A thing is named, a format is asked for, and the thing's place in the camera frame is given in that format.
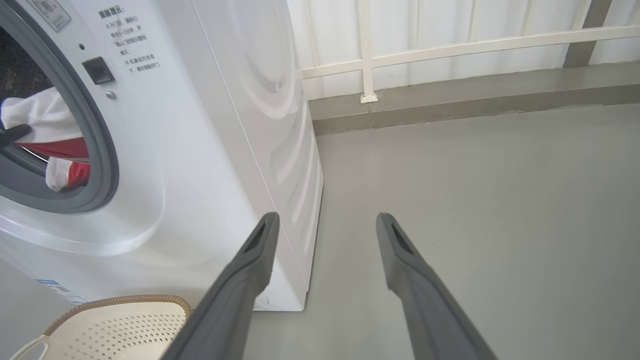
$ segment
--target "laundry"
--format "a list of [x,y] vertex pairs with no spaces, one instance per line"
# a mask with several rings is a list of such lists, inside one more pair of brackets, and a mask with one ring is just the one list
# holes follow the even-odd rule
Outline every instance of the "laundry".
[[0,126],[11,129],[21,124],[29,125],[31,132],[15,144],[49,157],[45,182],[50,189],[59,192],[89,180],[89,154],[82,132],[55,88],[2,102]]

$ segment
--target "white plastic basket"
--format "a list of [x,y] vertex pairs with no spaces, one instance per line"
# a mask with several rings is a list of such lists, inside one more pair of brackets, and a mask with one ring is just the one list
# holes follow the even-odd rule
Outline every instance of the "white plastic basket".
[[135,295],[88,302],[57,319],[10,360],[44,344],[40,360],[159,359],[191,306],[172,295]]

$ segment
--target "gray baseboard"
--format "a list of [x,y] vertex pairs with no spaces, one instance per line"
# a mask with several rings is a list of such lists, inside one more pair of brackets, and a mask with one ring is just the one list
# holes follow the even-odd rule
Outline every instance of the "gray baseboard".
[[537,70],[309,101],[316,135],[505,113],[640,102],[640,63]]

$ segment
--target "metal railing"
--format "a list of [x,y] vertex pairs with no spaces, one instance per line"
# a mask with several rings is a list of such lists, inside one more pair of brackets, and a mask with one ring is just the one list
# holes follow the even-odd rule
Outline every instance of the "metal railing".
[[[471,16],[469,18],[469,31],[466,43],[431,47],[428,49],[416,49],[382,56],[372,56],[369,0],[358,0],[361,58],[357,60],[321,65],[319,63],[316,35],[311,21],[312,17],[308,0],[305,0],[304,2],[307,17],[306,23],[309,33],[309,44],[312,51],[312,59],[316,66],[303,69],[303,78],[318,78],[321,76],[362,70],[362,83],[364,88],[364,93],[360,97],[360,102],[362,103],[378,101],[378,97],[373,91],[373,68],[375,67],[448,58],[451,56],[521,49],[525,47],[640,37],[640,0],[636,0],[631,13],[629,14],[628,21],[624,26],[604,26],[600,28],[583,29],[582,25],[587,17],[591,0],[580,0],[580,6],[574,16],[571,30],[536,35],[530,35],[531,14],[532,9],[536,6],[536,0],[527,0],[527,7],[525,9],[520,36],[476,41],[477,0],[472,0]],[[423,6],[424,0],[418,0],[418,44],[421,43],[422,27],[424,24],[424,15],[422,14],[422,11],[420,11]]]

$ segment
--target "washing machine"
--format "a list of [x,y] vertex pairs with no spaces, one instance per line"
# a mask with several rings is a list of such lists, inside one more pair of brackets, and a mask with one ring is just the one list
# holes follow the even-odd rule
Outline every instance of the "washing machine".
[[26,87],[45,78],[67,103],[91,164],[54,192],[45,159],[0,151],[3,259],[76,304],[197,305],[277,211],[255,309],[304,308],[324,177],[285,0],[0,0],[0,27],[41,70]]

